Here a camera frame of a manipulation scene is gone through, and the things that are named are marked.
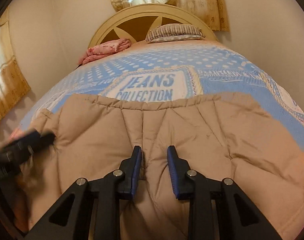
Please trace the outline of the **cream wooden headboard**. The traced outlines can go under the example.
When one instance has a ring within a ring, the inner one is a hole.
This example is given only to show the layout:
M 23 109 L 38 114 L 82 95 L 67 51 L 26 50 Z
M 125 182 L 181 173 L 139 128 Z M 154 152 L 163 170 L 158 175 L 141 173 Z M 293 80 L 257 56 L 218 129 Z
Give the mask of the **cream wooden headboard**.
M 166 4 L 142 4 L 123 9 L 108 18 L 94 34 L 89 47 L 118 38 L 140 42 L 150 30 L 170 23 L 194 25 L 201 29 L 207 40 L 218 40 L 204 21 L 187 10 Z

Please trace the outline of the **yellow side window curtain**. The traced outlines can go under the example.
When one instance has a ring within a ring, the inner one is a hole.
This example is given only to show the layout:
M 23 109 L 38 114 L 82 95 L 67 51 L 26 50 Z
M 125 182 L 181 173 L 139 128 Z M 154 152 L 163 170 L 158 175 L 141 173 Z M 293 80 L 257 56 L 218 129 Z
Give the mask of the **yellow side window curtain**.
M 0 18 L 0 123 L 30 90 L 13 51 L 6 9 Z

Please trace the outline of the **pink folded blanket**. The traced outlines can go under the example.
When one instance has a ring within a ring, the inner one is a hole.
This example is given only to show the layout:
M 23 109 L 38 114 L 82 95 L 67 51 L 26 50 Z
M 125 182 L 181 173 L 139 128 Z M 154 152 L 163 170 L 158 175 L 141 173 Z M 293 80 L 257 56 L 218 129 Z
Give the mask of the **pink folded blanket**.
M 88 48 L 80 57 L 78 64 L 84 65 L 104 57 L 119 53 L 131 47 L 131 41 L 127 38 L 108 41 Z

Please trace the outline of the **striped grey pillow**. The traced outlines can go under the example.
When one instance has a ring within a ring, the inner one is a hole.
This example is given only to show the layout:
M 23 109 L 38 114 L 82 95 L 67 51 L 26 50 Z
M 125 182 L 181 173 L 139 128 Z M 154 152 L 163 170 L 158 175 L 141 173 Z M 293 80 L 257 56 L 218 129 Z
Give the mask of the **striped grey pillow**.
M 191 24 L 171 23 L 150 30 L 145 41 L 160 43 L 171 41 L 204 40 L 206 37 L 201 29 Z

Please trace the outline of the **beige quilted puffer jacket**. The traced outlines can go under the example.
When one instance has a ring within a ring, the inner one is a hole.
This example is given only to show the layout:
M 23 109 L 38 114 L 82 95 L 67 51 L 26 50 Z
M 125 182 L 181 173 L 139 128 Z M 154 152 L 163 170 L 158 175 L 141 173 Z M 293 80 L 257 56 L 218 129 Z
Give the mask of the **beige quilted puffer jacket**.
M 167 148 L 207 178 L 232 178 L 283 239 L 304 227 L 304 146 L 252 96 L 220 93 L 144 103 L 75 94 L 42 109 L 30 127 L 56 141 L 23 168 L 29 226 L 78 178 L 95 180 L 143 151 L 133 202 L 121 205 L 123 239 L 185 239 L 188 203 L 172 190 Z

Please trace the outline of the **blue pink bedspread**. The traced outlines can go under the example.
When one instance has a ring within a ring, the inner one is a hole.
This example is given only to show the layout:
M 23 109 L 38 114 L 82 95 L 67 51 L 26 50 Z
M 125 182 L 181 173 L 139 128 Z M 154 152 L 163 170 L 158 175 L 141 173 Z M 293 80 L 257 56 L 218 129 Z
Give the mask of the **blue pink bedspread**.
M 304 112 L 289 93 L 243 55 L 197 40 L 140 44 L 82 65 L 32 107 L 19 129 L 26 130 L 42 109 L 56 112 L 73 94 L 163 102 L 220 92 L 250 94 L 304 150 Z

